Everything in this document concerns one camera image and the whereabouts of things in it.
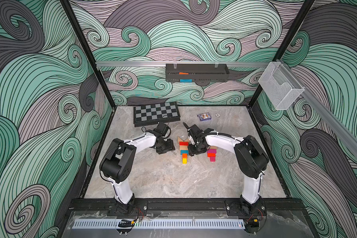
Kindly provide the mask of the red rectangular block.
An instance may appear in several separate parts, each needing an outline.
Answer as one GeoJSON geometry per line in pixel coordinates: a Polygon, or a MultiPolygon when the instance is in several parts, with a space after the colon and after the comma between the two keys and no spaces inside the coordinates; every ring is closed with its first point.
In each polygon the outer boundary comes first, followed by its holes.
{"type": "Polygon", "coordinates": [[[179,142],[180,146],[188,146],[188,144],[189,144],[189,142],[187,142],[187,141],[180,141],[179,142]]]}

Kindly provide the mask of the wooden rectangular block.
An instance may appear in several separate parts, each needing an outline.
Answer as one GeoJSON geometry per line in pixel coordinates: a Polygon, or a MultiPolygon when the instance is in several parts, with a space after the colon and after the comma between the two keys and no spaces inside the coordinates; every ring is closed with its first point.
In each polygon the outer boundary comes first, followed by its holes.
{"type": "Polygon", "coordinates": [[[180,149],[180,150],[188,150],[188,147],[187,147],[187,146],[180,145],[180,146],[179,146],[179,149],[180,149]]]}

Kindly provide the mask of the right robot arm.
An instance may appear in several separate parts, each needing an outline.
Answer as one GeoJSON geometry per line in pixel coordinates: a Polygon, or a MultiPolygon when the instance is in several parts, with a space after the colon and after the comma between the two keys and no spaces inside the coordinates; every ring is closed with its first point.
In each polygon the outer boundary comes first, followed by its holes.
{"type": "Polygon", "coordinates": [[[202,154],[211,146],[232,152],[244,174],[244,189],[240,198],[241,212],[251,215],[260,203],[261,180],[269,159],[258,141],[248,135],[234,137],[216,131],[188,132],[189,154],[202,154]]]}

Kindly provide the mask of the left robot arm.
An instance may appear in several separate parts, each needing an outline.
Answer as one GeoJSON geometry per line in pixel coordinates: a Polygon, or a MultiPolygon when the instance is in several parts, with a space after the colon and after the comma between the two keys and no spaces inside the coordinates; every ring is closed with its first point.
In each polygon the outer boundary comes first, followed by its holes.
{"type": "Polygon", "coordinates": [[[126,141],[114,139],[100,163],[100,175],[112,184],[115,199],[121,205],[133,204],[134,193],[131,191],[128,177],[136,154],[147,148],[156,149],[157,154],[175,150],[171,139],[163,138],[158,133],[147,132],[145,135],[126,141]]]}

